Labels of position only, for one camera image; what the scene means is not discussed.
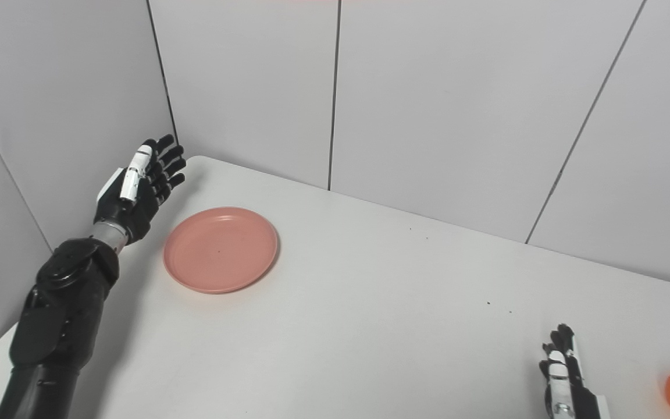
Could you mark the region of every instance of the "black forearm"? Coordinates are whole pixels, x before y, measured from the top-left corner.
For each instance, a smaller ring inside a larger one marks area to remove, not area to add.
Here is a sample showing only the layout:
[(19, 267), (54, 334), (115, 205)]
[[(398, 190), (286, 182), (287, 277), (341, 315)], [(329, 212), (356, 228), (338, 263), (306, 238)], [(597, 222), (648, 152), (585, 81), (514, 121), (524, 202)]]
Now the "black forearm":
[(65, 419), (90, 360), (117, 255), (102, 241), (69, 240), (38, 272), (12, 345), (12, 376), (0, 419)]
[(37, 365), (14, 368), (0, 419), (66, 419), (79, 371)]

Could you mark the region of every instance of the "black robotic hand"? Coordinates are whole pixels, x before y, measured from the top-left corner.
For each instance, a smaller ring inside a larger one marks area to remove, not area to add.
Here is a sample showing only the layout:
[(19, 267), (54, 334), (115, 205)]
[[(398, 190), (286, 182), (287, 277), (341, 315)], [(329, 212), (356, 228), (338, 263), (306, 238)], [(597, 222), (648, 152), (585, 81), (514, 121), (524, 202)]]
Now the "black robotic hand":
[(609, 419), (606, 398), (584, 385), (575, 334), (566, 324), (551, 331), (551, 343), (543, 344), (547, 359), (539, 368), (547, 379), (544, 403), (550, 419)]
[(183, 174), (177, 174), (186, 166), (183, 151), (171, 135), (144, 141), (131, 164), (116, 170), (104, 185), (94, 222), (114, 223), (125, 229), (128, 244), (143, 239), (159, 206), (185, 180)]

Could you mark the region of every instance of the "pink plate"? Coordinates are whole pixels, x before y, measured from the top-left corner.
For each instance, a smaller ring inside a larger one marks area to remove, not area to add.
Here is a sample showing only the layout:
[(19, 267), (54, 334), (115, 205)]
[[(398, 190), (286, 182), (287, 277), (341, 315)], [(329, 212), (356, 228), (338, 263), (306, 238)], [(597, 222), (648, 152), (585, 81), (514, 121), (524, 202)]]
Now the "pink plate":
[(244, 208), (213, 208), (189, 217), (165, 243), (165, 267), (198, 292), (223, 294), (249, 286), (276, 258), (276, 229)]

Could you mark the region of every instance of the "robotic arm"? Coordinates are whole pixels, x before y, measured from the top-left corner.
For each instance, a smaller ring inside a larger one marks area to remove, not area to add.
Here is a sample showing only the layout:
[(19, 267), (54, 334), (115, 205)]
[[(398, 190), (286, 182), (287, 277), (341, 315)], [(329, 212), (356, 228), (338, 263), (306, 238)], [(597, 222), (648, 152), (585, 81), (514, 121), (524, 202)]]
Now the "robotic arm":
[(176, 172), (185, 165), (172, 136), (145, 141), (100, 191), (90, 235), (63, 242), (40, 268), (12, 340), (0, 419), (66, 419), (119, 276), (117, 255), (146, 236), (159, 206), (183, 183)]

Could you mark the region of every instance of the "panel seam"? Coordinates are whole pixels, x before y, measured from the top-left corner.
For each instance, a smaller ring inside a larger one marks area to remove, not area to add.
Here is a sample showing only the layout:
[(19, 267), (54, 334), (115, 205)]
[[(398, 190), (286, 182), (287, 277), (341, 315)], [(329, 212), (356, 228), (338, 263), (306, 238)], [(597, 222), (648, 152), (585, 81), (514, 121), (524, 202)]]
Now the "panel seam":
[(151, 11), (151, 4), (147, 2), (147, 12), (149, 12), (149, 23), (151, 23), (151, 32), (154, 36), (154, 47), (156, 48), (156, 57), (159, 60), (159, 71), (162, 72), (162, 84), (165, 86), (165, 97), (167, 98), (167, 109), (170, 111), (170, 121), (172, 122), (172, 133), (175, 135), (175, 143), (179, 144), (180, 140), (177, 138), (177, 126), (175, 125), (175, 114), (172, 112), (172, 102), (170, 101), (170, 90), (167, 87), (167, 76), (165, 76), (165, 64), (162, 61), (162, 53), (159, 51), (159, 40), (156, 36), (156, 26), (154, 26), (154, 14)]
[(335, 146), (335, 104), (337, 103), (337, 70), (340, 59), (340, 17), (343, 11), (343, 0), (337, 3), (337, 29), (335, 32), (335, 69), (333, 70), (333, 105), (330, 120), (330, 158), (327, 166), (327, 190), (332, 190), (333, 180), (333, 149)]
[(625, 45), (627, 45), (627, 40), (630, 39), (630, 35), (632, 34), (633, 29), (635, 29), (635, 24), (637, 23), (637, 20), (640, 18), (640, 14), (643, 11), (644, 6), (646, 5), (646, 2), (648, 2), (648, 0), (643, 0), (643, 2), (640, 3), (640, 7), (637, 9), (637, 13), (635, 13), (635, 18), (632, 20), (632, 23), (630, 24), (630, 27), (627, 30), (627, 34), (625, 34), (625, 39), (622, 40), (622, 43), (619, 45), (619, 49), (617, 50), (616, 55), (614, 55), (612, 64), (611, 66), (609, 66), (609, 70), (607, 71), (607, 74), (604, 76), (604, 80), (603, 82), (601, 82), (601, 86), (598, 88), (596, 97), (593, 98), (593, 102), (591, 103), (591, 106), (588, 108), (586, 117), (583, 119), (583, 123), (580, 125), (577, 135), (575, 135), (575, 139), (572, 142), (572, 145), (570, 146), (567, 155), (565, 156), (565, 160), (563, 161), (563, 164), (560, 167), (560, 171), (558, 172), (557, 177), (555, 177), (553, 186), (551, 186), (550, 192), (547, 194), (547, 198), (544, 200), (544, 204), (542, 204), (542, 208), (537, 214), (537, 218), (534, 220), (534, 225), (532, 225), (532, 230), (529, 231), (529, 235), (526, 237), (526, 241), (524, 242), (525, 244), (529, 244), (529, 241), (532, 239), (532, 235), (534, 234), (534, 231), (537, 229), (539, 220), (542, 218), (542, 214), (547, 209), (547, 204), (550, 202), (550, 198), (553, 196), (553, 193), (555, 193), (555, 189), (558, 187), (558, 183), (560, 183), (560, 178), (562, 178), (563, 176), (563, 172), (567, 167), (567, 164), (570, 160), (570, 156), (572, 156), (572, 152), (575, 150), (575, 146), (578, 145), (580, 135), (582, 135), (583, 130), (586, 128), (588, 120), (590, 119), (591, 114), (593, 113), (593, 109), (596, 107), (596, 104), (598, 104), (598, 99), (601, 98), (601, 93), (604, 91), (604, 87), (606, 87), (607, 82), (609, 82), (609, 77), (611, 76), (612, 71), (614, 71), (614, 66), (616, 66), (617, 61), (619, 60), (619, 56), (622, 55), (622, 51), (625, 49)]
[(19, 184), (17, 184), (17, 181), (14, 178), (14, 175), (12, 175), (12, 171), (7, 165), (7, 162), (5, 160), (5, 157), (2, 155), (2, 151), (0, 150), (0, 161), (2, 162), (2, 165), (5, 167), (5, 170), (7, 172), (7, 175), (9, 176), (10, 180), (12, 181), (12, 184), (14, 185), (14, 189), (17, 191), (17, 194), (19, 198), (22, 200), (22, 204), (24, 204), (24, 207), (27, 210), (27, 213), (30, 214), (30, 218), (33, 220), (35, 223), (35, 227), (38, 229), (38, 233), (40, 233), (40, 237), (43, 239), (43, 242), (45, 243), (45, 246), (48, 247), (48, 251), (53, 253), (53, 247), (51, 247), (51, 244), (48, 243), (48, 239), (45, 238), (45, 233), (43, 233), (43, 228), (40, 227), (40, 223), (38, 222), (37, 218), (35, 218), (35, 214), (33, 213), (33, 210), (30, 208), (30, 204), (27, 203), (27, 199), (24, 198), (24, 194), (22, 194), (22, 190), (19, 188)]

